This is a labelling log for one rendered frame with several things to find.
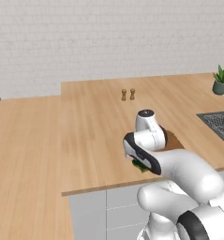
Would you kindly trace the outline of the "green sponge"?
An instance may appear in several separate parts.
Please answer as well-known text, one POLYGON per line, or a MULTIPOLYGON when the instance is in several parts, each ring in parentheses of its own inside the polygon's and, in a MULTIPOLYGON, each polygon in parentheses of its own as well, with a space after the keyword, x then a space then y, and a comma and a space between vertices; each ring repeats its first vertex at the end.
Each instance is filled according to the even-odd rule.
POLYGON ((142 173, 149 171, 149 169, 145 165, 143 165, 140 161, 138 161, 137 159, 133 159, 132 164, 136 168, 138 168, 142 173))

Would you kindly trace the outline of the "grey drawer front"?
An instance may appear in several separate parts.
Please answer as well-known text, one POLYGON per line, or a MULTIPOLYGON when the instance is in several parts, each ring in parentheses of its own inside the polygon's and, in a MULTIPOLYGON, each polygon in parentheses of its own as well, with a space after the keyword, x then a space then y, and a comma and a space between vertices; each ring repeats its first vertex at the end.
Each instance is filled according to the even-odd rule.
POLYGON ((137 203, 109 208, 107 210, 107 229, 115 230, 126 226, 145 224, 148 217, 149 213, 142 210, 137 203))
POLYGON ((137 240, 146 222, 131 224, 107 230, 107 240, 137 240))
POLYGON ((117 187, 107 190, 107 207, 109 209, 137 203, 137 193, 141 185, 117 187))

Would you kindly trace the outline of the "grey cupboard panel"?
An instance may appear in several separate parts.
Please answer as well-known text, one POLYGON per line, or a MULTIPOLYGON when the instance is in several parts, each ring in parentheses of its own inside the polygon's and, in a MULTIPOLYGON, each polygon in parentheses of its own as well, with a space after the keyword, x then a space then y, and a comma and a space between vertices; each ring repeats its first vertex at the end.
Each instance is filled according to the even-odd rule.
POLYGON ((68 197, 74 240, 106 240, 106 191, 68 197))

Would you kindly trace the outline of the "dark grey sink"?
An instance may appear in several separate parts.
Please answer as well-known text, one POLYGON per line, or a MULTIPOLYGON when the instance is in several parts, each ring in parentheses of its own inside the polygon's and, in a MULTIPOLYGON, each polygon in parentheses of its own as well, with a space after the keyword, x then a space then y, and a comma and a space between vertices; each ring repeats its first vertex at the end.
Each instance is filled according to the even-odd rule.
POLYGON ((224 112, 197 113, 197 116, 224 142, 224 112))

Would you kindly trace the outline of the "green plant in grey pot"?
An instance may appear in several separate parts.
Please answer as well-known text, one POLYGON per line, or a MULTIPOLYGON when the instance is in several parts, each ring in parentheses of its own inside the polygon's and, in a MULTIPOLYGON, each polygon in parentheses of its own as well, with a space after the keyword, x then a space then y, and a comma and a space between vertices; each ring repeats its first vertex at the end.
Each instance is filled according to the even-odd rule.
POLYGON ((218 73, 214 73, 213 77, 215 78, 213 92, 216 95, 224 95, 224 68, 218 67, 218 73))

